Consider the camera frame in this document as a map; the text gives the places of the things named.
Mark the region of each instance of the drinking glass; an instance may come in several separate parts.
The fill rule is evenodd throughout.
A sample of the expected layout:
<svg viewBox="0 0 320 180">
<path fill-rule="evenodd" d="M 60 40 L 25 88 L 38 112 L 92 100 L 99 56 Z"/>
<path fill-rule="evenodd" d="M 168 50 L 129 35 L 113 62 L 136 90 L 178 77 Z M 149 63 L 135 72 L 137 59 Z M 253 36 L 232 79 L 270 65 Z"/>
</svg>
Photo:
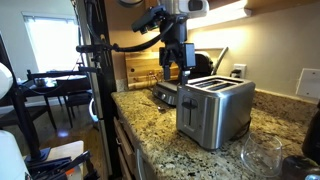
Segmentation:
<svg viewBox="0 0 320 180">
<path fill-rule="evenodd" d="M 242 148 L 241 159 L 249 170 L 260 176 L 277 176 L 281 171 L 282 144 L 273 135 L 251 133 Z"/>
</svg>

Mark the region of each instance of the stainless steel toaster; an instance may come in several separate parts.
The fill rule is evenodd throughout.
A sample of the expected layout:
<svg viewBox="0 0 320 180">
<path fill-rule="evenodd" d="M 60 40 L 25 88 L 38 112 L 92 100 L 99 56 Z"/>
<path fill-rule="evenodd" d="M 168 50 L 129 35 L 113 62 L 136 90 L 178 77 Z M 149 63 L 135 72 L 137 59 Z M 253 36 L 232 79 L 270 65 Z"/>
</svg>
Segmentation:
<svg viewBox="0 0 320 180">
<path fill-rule="evenodd" d="M 178 86 L 177 129 L 206 150 L 219 148 L 250 122 L 255 84 L 208 76 Z"/>
</svg>

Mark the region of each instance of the kitchen counter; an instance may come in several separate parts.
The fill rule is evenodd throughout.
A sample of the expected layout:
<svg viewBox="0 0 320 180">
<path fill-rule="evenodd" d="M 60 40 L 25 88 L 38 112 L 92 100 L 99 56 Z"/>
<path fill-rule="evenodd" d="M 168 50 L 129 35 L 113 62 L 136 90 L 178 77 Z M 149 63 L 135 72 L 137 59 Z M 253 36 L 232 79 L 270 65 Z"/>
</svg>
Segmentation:
<svg viewBox="0 0 320 180">
<path fill-rule="evenodd" d="M 241 162 L 247 133 L 208 152 L 176 129 L 176 109 L 156 99 L 148 89 L 112 94 L 120 113 L 159 179 L 261 179 Z M 158 111 L 158 106 L 166 108 Z M 251 132 L 267 132 L 283 144 L 283 157 L 301 155 L 307 127 L 253 108 Z"/>
</svg>

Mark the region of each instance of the floor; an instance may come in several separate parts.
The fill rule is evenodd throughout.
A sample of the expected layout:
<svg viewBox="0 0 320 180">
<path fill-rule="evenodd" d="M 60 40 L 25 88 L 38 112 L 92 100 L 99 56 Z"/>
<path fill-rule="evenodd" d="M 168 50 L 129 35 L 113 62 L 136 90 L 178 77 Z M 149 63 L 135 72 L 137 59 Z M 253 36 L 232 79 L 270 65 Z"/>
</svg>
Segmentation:
<svg viewBox="0 0 320 180">
<path fill-rule="evenodd" d="M 74 108 L 76 118 L 73 119 L 73 128 L 70 128 L 67 111 L 64 106 L 51 106 L 51 110 L 57 125 L 57 131 L 53 129 L 47 113 L 34 121 L 39 136 L 40 149 L 57 147 L 82 140 L 84 142 L 84 150 L 90 150 L 92 154 L 91 162 L 101 176 L 100 179 L 107 179 L 104 176 L 105 168 L 101 161 L 103 154 L 100 134 L 99 131 L 93 127 L 88 106 L 82 105 Z M 11 132 L 15 136 L 22 155 L 29 154 L 29 148 L 18 126 L 4 127 L 4 130 Z"/>
</svg>

